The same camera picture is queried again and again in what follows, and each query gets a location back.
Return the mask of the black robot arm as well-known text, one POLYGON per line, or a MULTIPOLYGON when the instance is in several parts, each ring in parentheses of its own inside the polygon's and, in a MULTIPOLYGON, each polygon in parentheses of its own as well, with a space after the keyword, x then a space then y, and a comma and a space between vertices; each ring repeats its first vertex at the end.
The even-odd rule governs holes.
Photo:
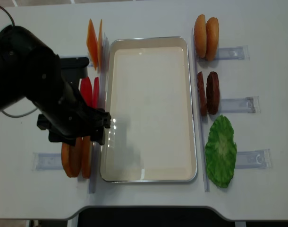
POLYGON ((86 104, 46 44, 21 26, 7 26, 0 32, 0 111, 22 98, 40 110, 37 127, 49 131, 50 142, 74 145, 88 136, 105 143, 110 113, 86 104))

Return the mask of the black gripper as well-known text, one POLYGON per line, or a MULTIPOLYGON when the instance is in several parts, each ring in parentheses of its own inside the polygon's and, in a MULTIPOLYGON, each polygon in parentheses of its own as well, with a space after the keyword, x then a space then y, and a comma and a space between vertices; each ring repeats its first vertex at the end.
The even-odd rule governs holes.
POLYGON ((66 81, 41 81, 36 84, 37 127, 48 130, 53 143, 74 146, 76 138, 90 136, 100 145, 105 143, 105 129, 111 115, 104 109, 89 107, 78 89, 66 81))

